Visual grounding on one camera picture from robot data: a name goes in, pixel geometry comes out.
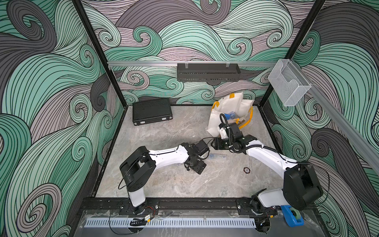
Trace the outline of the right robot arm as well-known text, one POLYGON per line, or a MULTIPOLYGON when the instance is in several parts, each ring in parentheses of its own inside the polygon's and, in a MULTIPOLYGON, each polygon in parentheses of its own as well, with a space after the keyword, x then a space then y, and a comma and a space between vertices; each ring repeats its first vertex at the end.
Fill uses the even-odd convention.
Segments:
POLYGON ((220 137, 212 144, 214 149, 253 157, 283 179, 281 188, 262 189, 252 196, 254 212, 263 213, 267 208, 284 205, 304 210, 323 196, 323 188, 312 164, 297 162, 264 145, 256 137, 243 135, 235 123, 221 123, 216 131, 220 137))

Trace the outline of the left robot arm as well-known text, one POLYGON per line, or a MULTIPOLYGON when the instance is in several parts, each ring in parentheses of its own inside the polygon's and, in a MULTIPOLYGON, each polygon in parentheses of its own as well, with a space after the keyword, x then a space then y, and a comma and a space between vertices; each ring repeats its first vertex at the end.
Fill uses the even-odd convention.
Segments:
POLYGON ((204 162, 210 149, 206 142, 181 143, 165 150, 148 150, 145 146, 136 149, 120 166, 122 179, 126 185, 128 197, 134 213, 139 213, 146 206, 144 186, 157 169, 183 164, 187 171, 202 174, 206 168, 204 162))

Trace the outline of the white canvas bag yellow handles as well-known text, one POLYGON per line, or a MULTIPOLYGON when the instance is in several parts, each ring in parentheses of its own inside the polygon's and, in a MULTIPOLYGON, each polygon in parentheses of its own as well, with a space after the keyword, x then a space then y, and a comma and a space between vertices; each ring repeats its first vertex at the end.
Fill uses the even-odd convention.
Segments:
POLYGON ((207 132, 213 137, 220 135, 220 114, 224 114, 228 123, 235 123, 238 128, 246 127, 253 117, 254 100, 243 99, 243 93, 231 93, 216 101, 211 109, 207 132))

